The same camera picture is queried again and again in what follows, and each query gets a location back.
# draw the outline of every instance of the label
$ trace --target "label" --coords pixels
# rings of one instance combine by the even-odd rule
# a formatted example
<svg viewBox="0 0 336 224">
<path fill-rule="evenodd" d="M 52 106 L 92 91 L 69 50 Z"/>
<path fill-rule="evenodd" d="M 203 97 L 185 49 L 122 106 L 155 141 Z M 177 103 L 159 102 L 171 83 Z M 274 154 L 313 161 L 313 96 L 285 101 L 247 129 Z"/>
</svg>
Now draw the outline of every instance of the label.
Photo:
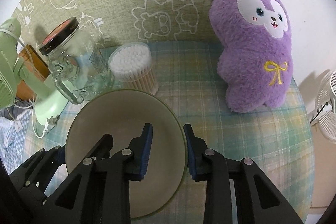
<svg viewBox="0 0 336 224">
<path fill-rule="evenodd" d="M 89 60 L 99 74 L 103 74 L 103 72 L 109 70 L 106 60 L 101 56 L 101 53 L 97 48 L 93 49 Z"/>
<path fill-rule="evenodd" d="M 8 31 L 14 33 L 15 27 L 14 27 L 13 24 L 10 24 L 7 28 L 3 28 L 3 29 L 7 29 Z M 4 34 L 5 36 L 7 36 L 8 38 L 11 38 L 11 37 L 12 37 L 9 33 L 3 32 L 3 34 Z"/>
</svg>

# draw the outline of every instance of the green fan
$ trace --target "green fan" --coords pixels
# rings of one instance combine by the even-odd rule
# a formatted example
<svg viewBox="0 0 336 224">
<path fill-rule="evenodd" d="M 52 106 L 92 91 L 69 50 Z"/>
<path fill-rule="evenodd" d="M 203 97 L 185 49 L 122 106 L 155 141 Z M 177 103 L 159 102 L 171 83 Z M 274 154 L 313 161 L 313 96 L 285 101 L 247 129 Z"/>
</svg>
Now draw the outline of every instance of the green fan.
<svg viewBox="0 0 336 224">
<path fill-rule="evenodd" d="M 0 29 L 0 108 L 15 103 L 17 85 L 23 80 L 37 95 L 34 112 L 37 121 L 45 125 L 47 119 L 57 118 L 68 100 L 56 89 L 53 79 L 49 76 L 43 83 L 24 65 L 24 59 L 18 58 L 16 52 L 17 41 L 20 37 L 21 25 L 16 18 L 6 20 Z"/>
</svg>

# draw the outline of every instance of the cable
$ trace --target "cable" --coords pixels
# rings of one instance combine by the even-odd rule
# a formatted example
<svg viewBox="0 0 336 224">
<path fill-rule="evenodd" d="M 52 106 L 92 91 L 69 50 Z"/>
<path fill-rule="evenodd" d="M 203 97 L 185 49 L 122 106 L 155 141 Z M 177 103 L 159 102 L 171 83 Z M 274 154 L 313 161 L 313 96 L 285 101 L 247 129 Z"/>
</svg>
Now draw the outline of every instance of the cable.
<svg viewBox="0 0 336 224">
<path fill-rule="evenodd" d="M 324 106 L 323 106 L 320 110 L 317 111 L 317 115 L 316 115 L 316 116 L 314 117 L 314 119 L 312 119 L 309 123 L 312 123 L 312 122 L 317 118 L 317 116 L 322 112 L 322 110 L 324 109 L 324 107 L 327 106 L 327 105 L 329 105 L 328 102 L 326 102 L 326 103 L 324 104 Z"/>
<path fill-rule="evenodd" d="M 32 55 L 30 54 L 30 52 L 29 52 L 28 48 L 26 47 L 26 45 L 16 35 L 14 35 L 11 31 L 9 31 L 7 29 L 0 28 L 0 32 L 7 33 L 11 37 L 13 37 L 14 39 L 16 39 L 16 47 L 17 47 L 17 43 L 18 42 L 22 45 L 22 47 L 26 50 L 26 52 L 29 55 L 30 62 L 32 64 L 32 66 L 33 66 L 33 73 L 35 73 L 36 68 L 34 66 L 34 61 L 33 61 Z M 16 107 L 18 107 L 18 108 L 21 108 L 21 109 L 27 109 L 27 108 L 33 107 L 32 114 L 31 114 L 31 125 L 33 126 L 33 131 L 34 131 L 35 136 L 38 137 L 39 139 L 43 138 L 44 135 L 45 135 L 45 132 L 43 131 L 42 136 L 37 135 L 36 130 L 35 130 L 35 126 L 34 126 L 34 121 L 33 121 L 34 120 L 35 92 L 33 91 L 33 102 L 32 102 L 32 104 L 30 106 L 28 106 L 28 107 L 21 107 L 21 106 L 16 105 L 15 103 L 14 103 L 14 105 Z"/>
<path fill-rule="evenodd" d="M 12 115 L 11 112 L 9 111 L 8 107 L 6 107 L 6 109 L 7 109 L 7 111 L 8 111 L 8 115 L 9 115 L 13 120 L 15 120 L 14 117 L 13 117 L 13 115 Z"/>
</svg>

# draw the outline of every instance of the blue patterned fabric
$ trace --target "blue patterned fabric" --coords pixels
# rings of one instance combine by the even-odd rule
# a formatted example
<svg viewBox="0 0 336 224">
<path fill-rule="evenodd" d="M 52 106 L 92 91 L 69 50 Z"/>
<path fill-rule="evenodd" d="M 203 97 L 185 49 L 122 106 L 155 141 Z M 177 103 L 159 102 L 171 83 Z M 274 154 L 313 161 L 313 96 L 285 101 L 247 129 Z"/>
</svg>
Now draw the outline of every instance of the blue patterned fabric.
<svg viewBox="0 0 336 224">
<path fill-rule="evenodd" d="M 22 163 L 22 152 L 31 113 L 31 110 L 26 110 L 15 121 L 0 118 L 0 155 L 9 174 Z"/>
</svg>

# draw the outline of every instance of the fan base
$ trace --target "fan base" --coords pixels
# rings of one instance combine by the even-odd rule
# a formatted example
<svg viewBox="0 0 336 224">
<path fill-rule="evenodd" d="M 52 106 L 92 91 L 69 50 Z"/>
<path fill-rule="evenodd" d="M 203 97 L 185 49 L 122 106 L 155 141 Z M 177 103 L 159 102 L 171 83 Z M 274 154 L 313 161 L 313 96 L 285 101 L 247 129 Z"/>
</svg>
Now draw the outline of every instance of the fan base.
<svg viewBox="0 0 336 224">
<path fill-rule="evenodd" d="M 34 106 L 37 121 L 42 125 L 46 124 L 47 119 L 60 115 L 68 103 L 68 100 L 55 87 L 52 75 L 46 78 L 44 84 L 51 89 L 51 93 L 46 99 L 37 98 Z"/>
</svg>

